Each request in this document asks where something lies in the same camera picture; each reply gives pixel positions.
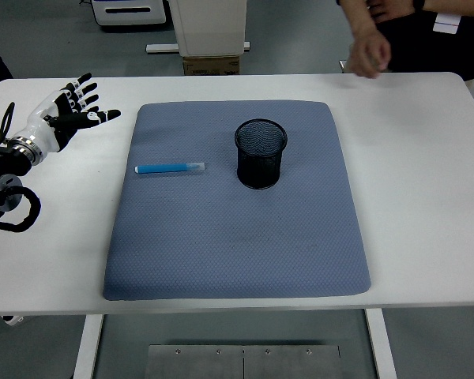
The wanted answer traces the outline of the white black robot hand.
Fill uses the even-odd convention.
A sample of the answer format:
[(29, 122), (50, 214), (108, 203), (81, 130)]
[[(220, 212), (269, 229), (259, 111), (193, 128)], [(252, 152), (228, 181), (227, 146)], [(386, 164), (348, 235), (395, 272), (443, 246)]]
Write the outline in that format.
[(96, 105), (97, 83), (86, 73), (52, 92), (28, 116), (25, 129), (15, 135), (42, 159), (60, 152), (80, 129), (90, 129), (121, 115), (119, 110), (102, 111)]

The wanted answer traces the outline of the person's hand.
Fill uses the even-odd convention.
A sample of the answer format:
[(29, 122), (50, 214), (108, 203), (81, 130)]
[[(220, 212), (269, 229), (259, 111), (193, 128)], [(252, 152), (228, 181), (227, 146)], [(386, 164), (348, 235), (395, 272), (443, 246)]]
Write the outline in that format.
[(371, 28), (359, 31), (353, 36), (353, 43), (344, 68), (346, 73), (375, 79), (388, 69), (390, 60), (389, 41), (377, 29)]

